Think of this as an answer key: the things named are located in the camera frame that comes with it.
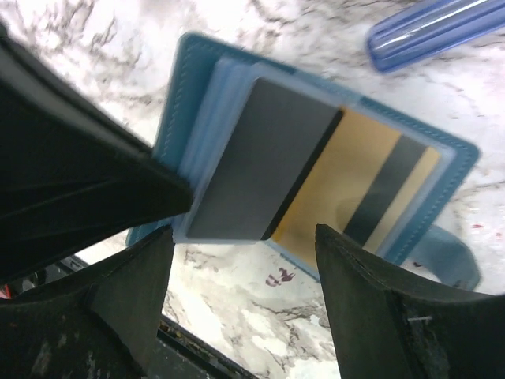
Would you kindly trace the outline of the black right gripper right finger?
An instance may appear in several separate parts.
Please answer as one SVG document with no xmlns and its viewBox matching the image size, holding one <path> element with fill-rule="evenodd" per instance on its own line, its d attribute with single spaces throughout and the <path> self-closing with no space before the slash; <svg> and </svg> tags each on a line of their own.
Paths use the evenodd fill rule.
<svg viewBox="0 0 505 379">
<path fill-rule="evenodd" d="M 341 377 L 503 377 L 503 296 L 425 279 L 323 224 L 315 251 Z"/>
</svg>

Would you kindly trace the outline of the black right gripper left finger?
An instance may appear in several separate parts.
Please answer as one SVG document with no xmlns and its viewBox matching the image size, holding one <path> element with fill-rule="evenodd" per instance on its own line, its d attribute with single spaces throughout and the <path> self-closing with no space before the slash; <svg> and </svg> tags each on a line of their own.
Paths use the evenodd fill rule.
<svg viewBox="0 0 505 379">
<path fill-rule="evenodd" d="M 174 252 L 161 227 L 65 278 L 1 302 L 3 378 L 140 378 Z"/>
</svg>

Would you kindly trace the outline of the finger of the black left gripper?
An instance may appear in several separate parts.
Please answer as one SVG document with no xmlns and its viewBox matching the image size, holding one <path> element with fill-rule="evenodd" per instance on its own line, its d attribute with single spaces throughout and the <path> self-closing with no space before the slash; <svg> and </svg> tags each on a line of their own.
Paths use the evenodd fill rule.
<svg viewBox="0 0 505 379">
<path fill-rule="evenodd" d="M 1 281 L 189 210 L 186 180 L 1 31 Z"/>
</svg>

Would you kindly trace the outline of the gold card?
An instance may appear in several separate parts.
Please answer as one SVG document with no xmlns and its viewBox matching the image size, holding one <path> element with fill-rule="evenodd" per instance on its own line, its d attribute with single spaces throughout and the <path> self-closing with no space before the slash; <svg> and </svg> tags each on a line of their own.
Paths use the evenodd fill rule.
<svg viewBox="0 0 505 379">
<path fill-rule="evenodd" d="M 440 158 L 435 148 L 346 108 L 271 239 L 314 262 L 322 223 L 379 253 Z"/>
</svg>

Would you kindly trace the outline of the blue leather card holder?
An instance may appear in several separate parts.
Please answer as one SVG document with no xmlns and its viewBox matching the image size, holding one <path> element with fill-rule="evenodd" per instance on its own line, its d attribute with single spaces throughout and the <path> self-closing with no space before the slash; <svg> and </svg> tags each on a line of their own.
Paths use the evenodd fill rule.
<svg viewBox="0 0 505 379">
<path fill-rule="evenodd" d="M 262 76 L 282 82 L 299 81 L 336 96 L 339 113 L 282 203 L 266 239 L 188 240 L 181 235 L 181 222 L 195 209 L 198 191 L 213 175 L 253 82 Z M 295 255 L 273 242 L 271 237 L 342 120 L 346 108 L 433 147 L 441 155 L 436 168 L 400 216 L 399 222 L 380 246 L 380 251 L 374 254 L 396 265 L 408 260 L 416 262 L 448 286 L 474 289 L 480 273 L 471 251 L 458 237 L 437 227 L 434 222 L 476 163 L 479 152 L 475 145 L 323 78 L 196 33 L 185 34 L 179 40 L 166 107 L 152 151 L 155 159 L 187 179 L 193 191 L 191 208 L 166 220 L 173 228 L 175 242 L 264 242 L 308 275 L 317 277 L 315 232 L 312 245 L 314 262 Z"/>
</svg>

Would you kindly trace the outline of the black VIP card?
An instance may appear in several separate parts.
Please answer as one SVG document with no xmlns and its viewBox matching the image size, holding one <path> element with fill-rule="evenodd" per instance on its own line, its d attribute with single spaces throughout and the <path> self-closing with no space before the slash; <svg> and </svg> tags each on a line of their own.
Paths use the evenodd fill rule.
<svg viewBox="0 0 505 379">
<path fill-rule="evenodd" d="M 339 113 L 336 96 L 267 76 L 252 83 L 213 175 L 198 191 L 181 235 L 260 241 Z"/>
</svg>

